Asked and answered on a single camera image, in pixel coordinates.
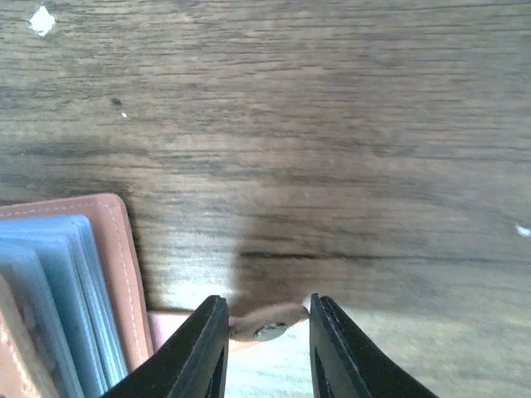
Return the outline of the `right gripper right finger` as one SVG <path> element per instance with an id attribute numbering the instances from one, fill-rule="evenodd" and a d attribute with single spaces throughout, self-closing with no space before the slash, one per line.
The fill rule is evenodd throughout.
<path id="1" fill-rule="evenodd" d="M 318 398 L 436 398 L 392 361 L 329 296 L 312 294 L 309 353 Z"/>

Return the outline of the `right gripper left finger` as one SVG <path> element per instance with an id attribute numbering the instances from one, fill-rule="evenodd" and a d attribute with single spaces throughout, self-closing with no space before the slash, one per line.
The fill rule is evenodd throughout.
<path id="1" fill-rule="evenodd" d="M 143 365 L 104 398 L 222 398 L 229 344 L 227 301 L 207 297 Z"/>

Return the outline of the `pink leather card holder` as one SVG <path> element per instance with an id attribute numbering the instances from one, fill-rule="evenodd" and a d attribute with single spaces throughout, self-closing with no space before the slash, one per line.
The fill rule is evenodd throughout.
<path id="1" fill-rule="evenodd" d="M 147 310 L 118 196 L 2 208 L 2 396 L 103 397 L 194 311 Z M 278 338 L 308 316 L 298 303 L 229 315 L 228 355 Z"/>

